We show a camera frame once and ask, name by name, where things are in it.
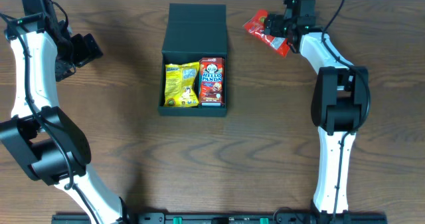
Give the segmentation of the red snack packet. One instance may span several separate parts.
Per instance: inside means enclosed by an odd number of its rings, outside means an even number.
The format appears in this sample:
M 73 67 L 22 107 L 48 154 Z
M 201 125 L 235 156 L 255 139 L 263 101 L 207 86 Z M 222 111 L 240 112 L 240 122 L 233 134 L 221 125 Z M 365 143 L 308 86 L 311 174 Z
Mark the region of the red snack packet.
M 249 21 L 244 24 L 243 27 L 248 33 L 260 39 L 263 43 L 266 43 L 279 55 L 286 57 L 290 50 L 290 47 L 286 44 L 286 39 L 264 34 L 264 21 L 267 16 L 267 10 L 260 9 Z

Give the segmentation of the dark green box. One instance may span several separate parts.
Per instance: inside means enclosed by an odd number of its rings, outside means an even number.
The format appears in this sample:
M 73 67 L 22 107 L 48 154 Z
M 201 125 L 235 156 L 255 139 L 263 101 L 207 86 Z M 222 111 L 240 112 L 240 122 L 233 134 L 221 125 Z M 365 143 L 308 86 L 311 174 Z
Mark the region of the dark green box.
M 169 5 L 168 24 L 163 43 L 161 83 L 158 113 L 162 116 L 224 117 L 227 113 L 228 82 L 223 77 L 224 104 L 190 108 L 165 107 L 165 66 L 185 64 L 202 58 L 223 58 L 228 60 L 228 32 L 226 27 L 226 6 L 213 4 Z

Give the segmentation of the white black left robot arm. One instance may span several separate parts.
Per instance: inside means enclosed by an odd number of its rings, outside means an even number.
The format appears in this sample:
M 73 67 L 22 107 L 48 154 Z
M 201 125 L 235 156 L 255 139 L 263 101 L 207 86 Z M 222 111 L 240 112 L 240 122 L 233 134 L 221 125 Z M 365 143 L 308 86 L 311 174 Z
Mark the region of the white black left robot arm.
M 86 136 L 58 101 L 57 83 L 100 58 L 100 47 L 92 35 L 73 35 L 68 20 L 58 20 L 58 3 L 22 2 L 23 17 L 3 16 L 16 62 L 16 95 L 11 119 L 1 124 L 1 143 L 31 180 L 73 198 L 87 222 L 135 223 L 124 200 L 91 166 Z

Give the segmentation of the yellow snack packet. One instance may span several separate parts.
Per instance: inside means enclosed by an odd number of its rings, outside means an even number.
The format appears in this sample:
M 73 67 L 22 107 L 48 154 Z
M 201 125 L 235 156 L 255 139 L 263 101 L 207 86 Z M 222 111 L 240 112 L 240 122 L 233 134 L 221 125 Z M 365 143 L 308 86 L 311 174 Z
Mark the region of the yellow snack packet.
M 199 104 L 194 91 L 199 67 L 199 62 L 165 65 L 164 106 L 189 108 Z

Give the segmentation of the red Hello Panda box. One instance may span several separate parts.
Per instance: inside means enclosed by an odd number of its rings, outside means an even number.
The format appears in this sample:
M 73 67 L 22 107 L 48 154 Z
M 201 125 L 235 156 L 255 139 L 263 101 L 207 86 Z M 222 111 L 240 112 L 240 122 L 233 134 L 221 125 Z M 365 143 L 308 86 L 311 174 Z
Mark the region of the red Hello Panda box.
M 201 106 L 224 106 L 223 58 L 202 58 L 199 61 L 199 102 Z

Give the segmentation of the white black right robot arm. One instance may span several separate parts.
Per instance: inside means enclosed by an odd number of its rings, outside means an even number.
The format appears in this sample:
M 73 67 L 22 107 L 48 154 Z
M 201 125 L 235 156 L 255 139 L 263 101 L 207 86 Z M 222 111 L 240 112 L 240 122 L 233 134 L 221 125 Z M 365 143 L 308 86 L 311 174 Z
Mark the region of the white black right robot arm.
M 343 58 L 327 28 L 316 24 L 315 0 L 284 0 L 284 5 L 284 14 L 266 17 L 264 32 L 284 38 L 292 52 L 306 58 L 317 74 L 311 119 L 319 134 L 319 176 L 312 213 L 303 221 L 349 223 L 349 159 L 357 131 L 369 114 L 368 71 Z

